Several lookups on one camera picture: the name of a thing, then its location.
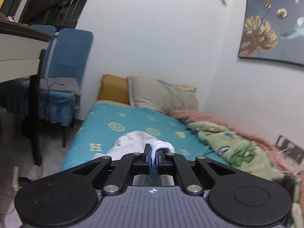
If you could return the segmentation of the mustard yellow cushion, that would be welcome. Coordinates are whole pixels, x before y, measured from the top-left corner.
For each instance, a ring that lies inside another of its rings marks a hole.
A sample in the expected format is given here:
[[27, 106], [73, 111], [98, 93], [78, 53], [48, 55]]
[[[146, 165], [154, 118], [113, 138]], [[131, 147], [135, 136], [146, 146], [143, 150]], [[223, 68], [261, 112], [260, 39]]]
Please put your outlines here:
[[114, 101], [129, 105], [128, 81], [115, 75], [104, 74], [97, 100]]

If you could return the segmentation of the green cartoon blanket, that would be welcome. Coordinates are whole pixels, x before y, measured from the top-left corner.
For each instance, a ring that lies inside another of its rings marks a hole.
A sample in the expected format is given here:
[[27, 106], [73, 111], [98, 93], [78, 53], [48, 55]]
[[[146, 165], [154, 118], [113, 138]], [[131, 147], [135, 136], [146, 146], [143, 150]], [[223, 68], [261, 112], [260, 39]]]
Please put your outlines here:
[[209, 146], [232, 167], [266, 180], [281, 184], [291, 195], [291, 215], [287, 227], [303, 227], [303, 172], [293, 175], [279, 170], [256, 142], [208, 121], [190, 123], [187, 127], [200, 142]]

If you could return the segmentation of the golden leaf wall painting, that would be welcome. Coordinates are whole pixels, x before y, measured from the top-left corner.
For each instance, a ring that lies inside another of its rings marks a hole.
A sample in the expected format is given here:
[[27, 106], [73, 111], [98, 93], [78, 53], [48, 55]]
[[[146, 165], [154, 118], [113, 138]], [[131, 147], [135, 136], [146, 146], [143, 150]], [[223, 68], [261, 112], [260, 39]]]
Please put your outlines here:
[[303, 0], [247, 0], [239, 57], [303, 65]]

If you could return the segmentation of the teal patterned bed sheet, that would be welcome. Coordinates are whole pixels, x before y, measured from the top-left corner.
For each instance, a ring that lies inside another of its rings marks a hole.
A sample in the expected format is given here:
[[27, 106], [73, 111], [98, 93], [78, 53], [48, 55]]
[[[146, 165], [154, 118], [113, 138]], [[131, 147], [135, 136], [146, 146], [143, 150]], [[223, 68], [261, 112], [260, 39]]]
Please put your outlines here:
[[202, 155], [227, 163], [175, 118], [145, 108], [99, 103], [90, 109], [80, 126], [61, 169], [88, 162], [97, 153], [106, 153], [119, 137], [133, 131], [141, 131], [172, 144], [176, 153], [184, 155], [187, 160], [193, 161]]

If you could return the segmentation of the dark barred window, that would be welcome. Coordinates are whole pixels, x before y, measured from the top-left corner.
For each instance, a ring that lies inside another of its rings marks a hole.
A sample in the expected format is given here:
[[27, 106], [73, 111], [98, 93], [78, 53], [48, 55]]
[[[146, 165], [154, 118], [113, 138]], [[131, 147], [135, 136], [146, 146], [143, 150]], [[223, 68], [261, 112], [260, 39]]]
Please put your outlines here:
[[76, 28], [87, 0], [27, 0], [19, 22], [51, 25], [57, 30]]

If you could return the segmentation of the white desk dark top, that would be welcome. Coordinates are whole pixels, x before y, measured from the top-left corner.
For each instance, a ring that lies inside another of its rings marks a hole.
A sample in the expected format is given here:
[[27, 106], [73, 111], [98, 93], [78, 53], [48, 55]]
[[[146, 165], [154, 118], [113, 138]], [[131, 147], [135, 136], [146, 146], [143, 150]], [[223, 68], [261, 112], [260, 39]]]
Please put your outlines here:
[[49, 41], [53, 38], [36, 28], [1, 19], [1, 83], [29, 76], [28, 121], [33, 162], [42, 164], [38, 139], [38, 100], [41, 68]]

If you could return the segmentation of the white garment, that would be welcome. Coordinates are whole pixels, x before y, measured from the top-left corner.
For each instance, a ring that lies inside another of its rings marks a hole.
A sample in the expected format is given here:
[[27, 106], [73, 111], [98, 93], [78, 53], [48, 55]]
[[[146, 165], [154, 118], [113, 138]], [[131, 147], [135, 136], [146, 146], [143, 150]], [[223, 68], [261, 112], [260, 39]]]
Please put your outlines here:
[[92, 159], [110, 156], [113, 161], [120, 160], [125, 154], [134, 152], [143, 153], [146, 144], [149, 144], [149, 172], [156, 166], [156, 155], [159, 150], [164, 149], [169, 153], [175, 153], [173, 145], [169, 142], [158, 140], [153, 135], [143, 131], [133, 131], [119, 137], [107, 153], [96, 153]]

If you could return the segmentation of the grey pillow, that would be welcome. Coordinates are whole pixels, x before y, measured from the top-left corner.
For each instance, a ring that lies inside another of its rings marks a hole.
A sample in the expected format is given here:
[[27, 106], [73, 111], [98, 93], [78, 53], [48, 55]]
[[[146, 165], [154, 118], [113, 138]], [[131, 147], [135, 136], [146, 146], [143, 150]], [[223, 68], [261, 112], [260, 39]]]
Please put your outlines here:
[[198, 110], [196, 88], [168, 84], [148, 77], [128, 76], [129, 103], [134, 108], [146, 108], [163, 114], [173, 110]]

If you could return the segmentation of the grey cloth on chair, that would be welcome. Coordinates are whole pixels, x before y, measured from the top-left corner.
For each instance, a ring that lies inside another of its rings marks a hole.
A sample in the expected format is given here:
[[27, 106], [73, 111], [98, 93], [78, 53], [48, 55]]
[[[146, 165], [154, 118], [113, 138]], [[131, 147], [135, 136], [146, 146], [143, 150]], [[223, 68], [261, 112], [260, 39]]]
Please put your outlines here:
[[67, 92], [81, 95], [81, 88], [76, 78], [58, 77], [40, 79], [39, 89], [44, 91]]

